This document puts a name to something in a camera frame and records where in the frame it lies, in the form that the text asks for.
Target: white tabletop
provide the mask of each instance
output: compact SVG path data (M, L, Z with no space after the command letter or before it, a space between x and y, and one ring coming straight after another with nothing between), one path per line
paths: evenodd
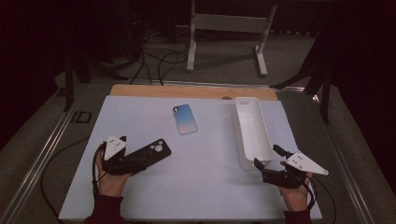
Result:
M172 108L189 104L198 132L181 135ZM279 101L261 101L272 144L297 151ZM246 171L238 159L233 100L107 96L64 201L61 219L84 219L93 208L92 157L110 135L127 136L129 154L163 138L172 155L134 175L121 214L133 220L260 220L284 218L277 187ZM281 170L276 158L268 169ZM316 204L312 218L321 218Z

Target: dark background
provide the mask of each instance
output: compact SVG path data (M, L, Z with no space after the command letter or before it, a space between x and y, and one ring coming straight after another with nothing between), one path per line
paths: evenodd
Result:
M116 46L126 32L135 39L131 52L139 49L137 30L120 25L109 36L104 20L117 23L122 1L7 0L0 5L1 148L44 102L57 91L53 78L64 70L64 56L70 49L85 51L95 59L111 60L123 46ZM176 39L175 24L189 24L191 5L185 0L124 1L132 6L129 21L161 30ZM268 3L259 0L197 1L201 13L263 16ZM315 64L336 50L332 84L336 85L369 144L378 164L395 191L392 169L396 149L395 40L396 3L393 1L303 1L281 4L272 30L316 36L323 28L305 62Z

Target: white metal frame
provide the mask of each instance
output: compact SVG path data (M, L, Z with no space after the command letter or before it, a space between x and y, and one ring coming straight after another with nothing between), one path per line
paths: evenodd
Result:
M267 41L275 12L276 5L272 5L267 18L199 14L195 13L195 0L191 0L191 35L187 71L192 72L194 70L196 48L194 36L196 29L236 31L262 34L262 41L259 46L256 46L255 51L260 75L266 77L268 73L262 51L264 49L265 42Z

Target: black cable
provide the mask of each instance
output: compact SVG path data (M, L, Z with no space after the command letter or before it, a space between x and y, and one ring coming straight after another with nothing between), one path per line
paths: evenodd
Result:
M104 74L106 74L109 77L112 77L114 79L120 79L120 80L125 80L128 79L127 77L123 77L120 76L119 74L117 74L116 72L114 72L113 70L105 67L104 65L102 65L101 63L91 59L90 57L84 55L83 53L80 53L78 56L80 56L83 60L85 60L88 64L92 65L95 69L103 72Z
M141 57L143 58L143 62L141 63L141 65L140 65L139 69L137 70L137 72L134 73L134 76L132 77L132 79L131 79L131 81L129 82L129 84L132 84L132 83L134 82L134 80L135 80L136 77L139 75L140 71L142 70L143 66L145 65L143 53L141 53L141 55L142 55Z
M177 54L181 54L181 55L183 55L183 56L185 57L184 60L176 61L176 62L170 62L170 61L164 60L163 57L162 57L162 58L159 58L159 57L157 57L157 56L155 56L155 55L153 55L153 54L150 54L150 53L148 53L147 51L143 50L143 52L144 52L145 54L147 54L147 55L149 55L149 56L151 56L151 57L153 57L153 58L155 58L155 59L157 59L157 60L163 61L164 63L184 63L184 62L187 61L187 58L188 58L186 53L178 52L178 51L175 51L175 50L173 50L173 49L152 49L152 50L171 50L172 52L177 53Z
M327 191L327 193L328 193L329 196L330 196L330 199L332 200L332 209L334 209L334 216L333 216L333 218L332 218L332 224L334 224L334 223L335 223L335 220L336 220L336 218L337 218L337 209L336 209L336 207L335 207L334 198L332 197L332 194L330 193L329 189L327 189L326 186L325 186L322 182L320 182L320 180L318 180L316 177L314 177L314 178L315 178L315 180L318 181L319 184Z
M152 76L151 76L151 73L150 73L150 71L149 71L149 66L145 63L145 67L146 67L146 70L148 70L148 73L147 73L147 76L148 76L148 84L152 84Z
M126 62L126 63L120 63L120 64L117 64L117 65L111 65L108 68L110 68L112 70L116 70L116 71L120 71L121 69L125 70L125 69L127 69L127 68L129 68L131 66L134 66L136 61L138 61L138 59L128 59L128 62Z
M308 179L310 180L310 183L311 183L311 185L312 185L312 189L314 190L314 195L315 195L314 203L316 203L316 202L317 202L317 199L318 199L318 189L317 189L317 186L315 185L315 182L312 180L311 177L309 177L308 175L306 175L305 177L308 178Z
M170 56L170 55L172 55L172 54L176 54L177 60L178 60L178 53L177 53L177 52L171 52L171 53L168 53L168 54L166 54L165 56L163 56L163 60L161 60L161 61L160 61L160 64L158 65L158 79L160 80L161 85L163 85L163 78L165 77L165 75L166 75L169 71L171 71L171 70L176 66L176 63L174 63L174 64L171 66L171 68L169 68L169 69L161 76L161 64L163 63L163 61L164 61L164 59L165 59L166 57L168 57L168 56Z
M213 34L215 35L215 37L207 37L205 36L205 34ZM221 39L219 38L219 33L217 31L213 31L213 30L199 30L197 32L195 32L195 39L199 40L199 38L206 40L206 41L210 41L210 42L218 42Z
M96 149L95 154L93 155L93 159L92 159L92 186L93 186L92 192L93 192L93 194L99 193L99 188L97 185L98 181L96 181L95 165L96 165L96 157L98 156L100 151L101 151L100 147L98 149Z
M77 141L76 143L68 146L68 147L64 147L61 150L59 150L57 153L55 153L47 162L46 166L43 169L43 172L40 176L40 189L41 189L41 194L43 195L44 201L46 202L47 206L49 207L49 209L51 210L52 214L55 216L55 218L58 220L59 223L64 224L59 218L58 218L58 213L56 212L55 208L52 206L52 204L50 203L50 200L48 199L45 191L44 191L44 175L47 171L47 168L49 167L50 163L53 161L53 159L55 159L57 156L59 156L59 154L61 154L62 152L66 151L67 149L69 149L70 147L73 147L79 143L82 143L84 141L87 141L90 137L86 137L83 138L79 141Z
M295 179L299 180L301 182L301 184L303 185L303 187L306 189L306 191L308 191L309 195L311 196L311 200L308 204L308 210L311 210L312 207L315 204L315 201L317 200L316 197L314 196L314 193L312 192L312 190L305 184L305 179L302 180L299 177L297 177L296 175L292 174L292 173L288 173L289 175L293 176Z

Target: cable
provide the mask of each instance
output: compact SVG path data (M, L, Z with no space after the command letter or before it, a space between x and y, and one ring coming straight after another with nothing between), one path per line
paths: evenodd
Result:
M183 56L185 57L185 59L182 60L182 61L170 62L170 61L164 60L163 57L162 57L162 58L159 58L159 57L157 57L157 56L155 56L155 55L153 55L153 54L150 54L150 53L148 53L147 51L143 50L143 52L144 52L145 54L147 54L148 56L151 56L151 57L153 57L153 58L155 58L155 59L157 59L157 60L163 61L164 63L184 63L184 62L187 61L187 54L186 54L186 53L183 53L183 52L178 52L178 51L175 51L175 50L173 50L173 49L151 49L151 50L171 50L172 52L177 53L177 54L181 54L181 55L183 55Z
M146 70L148 70L148 73L147 73L147 76L148 76L148 84L150 85L152 85L152 77L151 77L151 73L150 73L150 71L149 71L149 66L145 63L145 67L146 67Z
M161 64L164 62L164 59L165 59L166 57L168 57L168 56L170 56L170 55L172 55L172 54L176 54L177 60L178 60L178 53L177 53L177 52L171 52L171 53L168 53L168 54L166 54L165 56L163 56L163 60L161 60L161 61L160 61L160 64L158 65L158 79L160 80L161 85L163 85L163 78L165 77L165 75L166 75L169 71L171 71L171 70L176 66L176 63L174 63L174 64L171 66L171 68L169 68L169 69L161 76Z
M206 34L213 34L214 37L207 37L205 36ZM214 30L198 30L195 32L195 37L196 40L199 40L199 38L206 40L206 41L211 41L211 42L218 42L221 39L219 38L219 32L214 31Z
M154 37L155 35L160 35L161 33L154 33L153 35L150 36L150 38L148 39L148 42L152 42L152 43L163 43L165 41L168 41L169 38L166 36L160 36L159 39L152 39L152 37Z
M302 180L302 179L300 179L299 177L297 177L296 175L294 175L294 174L292 174L292 173L290 173L290 172L288 172L288 174L291 175L291 176L293 176L293 177L294 177L295 179L297 179L298 181L300 181L301 184L303 185L303 187L306 189L306 191L308 191L309 195L311 196L311 200L310 200L310 202L309 202L309 204L308 204L308 210L311 210L312 207L313 207L314 204L315 204L315 201L317 200L317 198L314 196L314 193L313 193L312 190L305 184L305 179Z
M318 189L317 186L315 185L315 182L312 180L311 177L309 177L308 175L305 176L306 178L308 178L310 180L310 183L312 185L312 189L314 190L314 195L315 195L315 200L314 203L317 202L317 198L318 198Z
M99 193L99 188L98 188L98 181L96 180L96 172L95 172L95 165L96 165L96 157L98 156L99 152L101 151L101 148L97 148L95 151L95 154L93 155L93 159L92 159L92 185L93 185L93 194L97 194Z
M151 38L151 37L153 37L153 36L155 36L155 35L157 35L157 34L159 34L159 33L154 33L154 34L151 34L151 35L149 35L148 37L146 37L144 40L143 40L143 42L142 42L142 44L140 45L140 59L142 60L142 62L140 62L141 64L140 64L140 67L139 67L139 69L137 70L137 72L136 73L134 73L134 76L132 77L132 79L131 79L131 81L129 82L129 84L132 84L133 82L134 82L134 80L137 78L137 76L139 75L139 73L140 73L140 71L143 69L143 66L146 66L146 68L148 69L148 65L146 64L146 61L145 61L145 55L144 55L144 51L143 51L143 46L149 41L149 39Z
M43 195L44 201L46 202L47 206L49 207L49 209L51 210L52 214L55 216L55 218L58 220L59 223L64 224L59 218L58 218L58 213L56 212L55 208L51 205L50 200L48 199L45 191L44 191L44 175L47 171L47 168L49 167L50 163L52 162L53 159L55 159L57 156L59 156L59 154L61 154L62 152L66 151L67 149L69 149L70 147L73 147L79 143L85 142L89 139L90 137L86 137L83 138L79 141L77 141L76 143L68 146L68 147L64 147L61 150L59 150L57 153L55 153L47 162L47 165L44 167L43 172L41 174L40 177L40 189L41 189L41 194Z
M330 196L330 199L332 200L332 208L334 209L334 216L333 216L333 218L332 218L332 224L334 224L334 223L335 223L335 220L336 220L336 218L337 218L337 209L336 209L336 207L335 207L334 198L333 198L332 195L330 194L329 189L327 189L326 186L325 186L322 182L320 182L320 180L318 180L316 177L314 177L314 178L315 178L315 180L318 181L319 184L327 191L327 193L328 193L329 196Z
M127 68L133 66L133 65L136 63L136 61L137 61L137 60L129 59L128 62L126 62L126 63L121 63L121 64L117 64L117 65L112 65L112 66L109 66L108 68L110 68L110 69L112 69L112 70L116 70L116 71L119 72L119 70L121 70L121 69L122 69L122 70L125 70L125 69L127 69Z

